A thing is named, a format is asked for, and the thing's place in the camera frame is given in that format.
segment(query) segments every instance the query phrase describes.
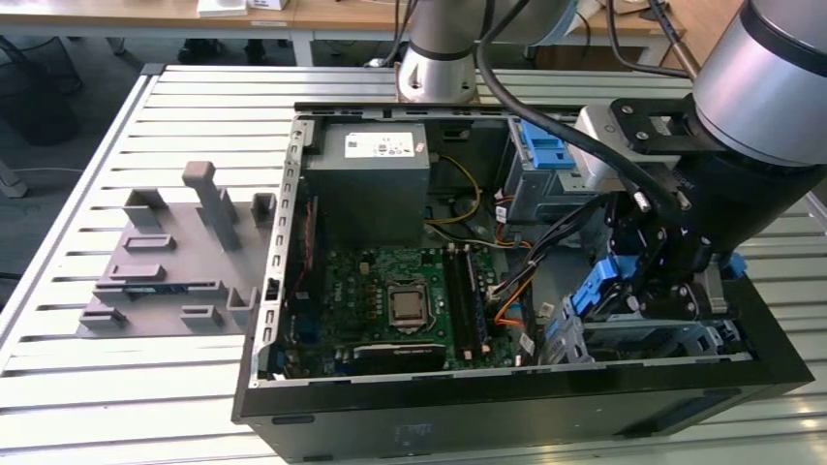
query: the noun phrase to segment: green motherboard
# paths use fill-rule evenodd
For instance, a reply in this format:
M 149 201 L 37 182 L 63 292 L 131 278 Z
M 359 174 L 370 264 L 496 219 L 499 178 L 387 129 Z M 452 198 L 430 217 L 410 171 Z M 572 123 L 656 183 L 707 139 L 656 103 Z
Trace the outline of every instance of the green motherboard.
M 444 250 L 436 248 L 375 248 L 328 253 L 316 345 L 327 349 L 303 351 L 310 377 L 347 374 L 342 371 L 342 361 L 343 358 L 347 361 L 350 350 L 382 344 L 444 346 L 443 370 L 514 365 L 508 332 L 491 325 L 491 331 L 482 329 L 486 332 L 484 352 L 474 356 L 466 352 L 463 356 L 459 351 L 458 355 L 444 254 Z M 478 289 L 484 290 L 496 281 L 492 257 L 487 249 L 468 252 L 467 256 L 472 266 L 464 269 L 474 271 L 471 278 Z

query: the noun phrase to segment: metal table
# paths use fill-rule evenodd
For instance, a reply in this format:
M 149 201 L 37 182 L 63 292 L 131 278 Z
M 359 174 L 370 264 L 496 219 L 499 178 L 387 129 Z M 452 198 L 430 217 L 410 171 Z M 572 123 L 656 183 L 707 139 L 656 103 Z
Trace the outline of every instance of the metal table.
M 530 103 L 680 97 L 688 88 L 682 80 L 622 73 L 500 76 Z M 484 87 L 480 94 L 492 102 Z M 0 316 L 4 465 L 280 462 L 251 430 L 230 422 L 242 336 L 80 340 L 77 316 L 127 223 L 119 207 L 131 188 L 161 186 L 168 201 L 194 202 L 180 169 L 190 160 L 210 160 L 219 168 L 216 183 L 236 199 L 275 192 L 294 103 L 392 100 L 387 70 L 171 66 L 159 76 L 140 76 Z M 742 253 L 815 383 L 732 409 L 670 438 L 415 461 L 827 460 L 827 237 L 806 202 Z

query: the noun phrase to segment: floor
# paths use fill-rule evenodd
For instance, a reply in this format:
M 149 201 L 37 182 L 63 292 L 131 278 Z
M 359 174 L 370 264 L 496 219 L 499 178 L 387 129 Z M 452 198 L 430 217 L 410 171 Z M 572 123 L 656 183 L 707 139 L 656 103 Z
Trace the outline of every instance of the floor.
M 224 55 L 203 64 L 246 65 L 246 41 L 226 40 Z M 84 81 L 81 90 L 69 97 L 80 121 L 77 137 L 52 147 L 33 147 L 0 121 L 0 157 L 13 170 L 69 168 L 83 170 L 95 153 L 108 125 L 129 93 L 144 63 L 177 63 L 181 40 L 129 39 L 127 53 L 115 56 L 103 38 L 63 39 L 75 68 Z M 362 66 L 371 58 L 384 56 L 391 43 L 315 42 L 318 66 Z M 268 65 L 294 66 L 292 48 L 267 41 Z M 496 46 L 492 62 L 498 68 L 531 68 L 518 46 Z M 40 246 L 79 173 L 65 170 L 19 172 L 28 184 L 28 195 L 9 200 L 0 196 L 0 272 L 23 273 Z M 15 289 L 15 281 L 0 279 L 0 308 Z

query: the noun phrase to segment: sticker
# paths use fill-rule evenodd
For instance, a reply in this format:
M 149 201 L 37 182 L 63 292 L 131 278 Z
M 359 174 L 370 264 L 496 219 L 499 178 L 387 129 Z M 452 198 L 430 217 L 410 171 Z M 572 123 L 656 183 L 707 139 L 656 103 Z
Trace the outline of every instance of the sticker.
M 494 208 L 494 216 L 496 217 L 496 222 L 506 224 L 508 219 L 508 208 L 504 206 L 498 206 Z
M 127 288 L 128 293 L 136 294 L 155 294 L 155 288 Z
M 350 133 L 346 158 L 414 157 L 412 133 Z
M 519 346 L 526 349 L 528 354 L 534 356 L 534 341 L 528 337 L 528 334 L 523 333 L 519 337 Z
M 284 21 L 250 21 L 252 26 L 266 26 L 266 27 L 287 27 L 287 22 Z

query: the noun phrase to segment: wooden desk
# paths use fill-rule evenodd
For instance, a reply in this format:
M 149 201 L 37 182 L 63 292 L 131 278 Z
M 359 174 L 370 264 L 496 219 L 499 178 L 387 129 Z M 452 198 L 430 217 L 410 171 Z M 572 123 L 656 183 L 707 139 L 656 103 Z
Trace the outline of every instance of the wooden desk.
M 608 30 L 604 10 L 588 18 L 592 28 L 592 46 L 608 47 Z M 392 0 L 300 0 L 294 15 L 292 37 L 300 41 L 295 47 L 308 44 L 308 50 L 296 51 L 296 56 L 310 53 L 310 42 L 314 40 L 386 40 L 394 37 L 394 2 Z M 618 35 L 624 47 L 643 47 L 644 52 L 639 63 L 659 65 L 670 49 L 670 42 L 656 21 L 648 21 L 636 14 L 618 17 Z M 678 20 L 675 27 L 679 33 L 686 29 Z M 575 29 L 558 42 L 564 46 L 582 46 L 587 42 L 584 26 Z
M 683 41 L 700 64 L 707 61 L 743 3 L 743 0 L 671 0 L 675 17 L 688 29 Z M 676 66 L 678 60 L 670 57 L 666 64 Z
M 287 9 L 250 10 L 246 16 L 198 17 L 198 0 L 0 0 L 0 22 L 88 27 L 251 28 L 256 21 L 290 27 L 299 1 Z
M 198 0 L 0 0 L 0 33 L 21 35 L 288 39 L 299 66 L 312 66 L 314 40 L 390 41 L 394 3 L 291 0 L 283 11 L 251 9 L 247 16 L 203 17 Z M 590 18 L 592 45 L 608 45 L 603 13 Z M 643 47 L 643 64 L 659 64 L 668 42 L 658 24 L 636 15 L 618 20 L 623 45 Z M 586 28 L 562 45 L 586 44 Z

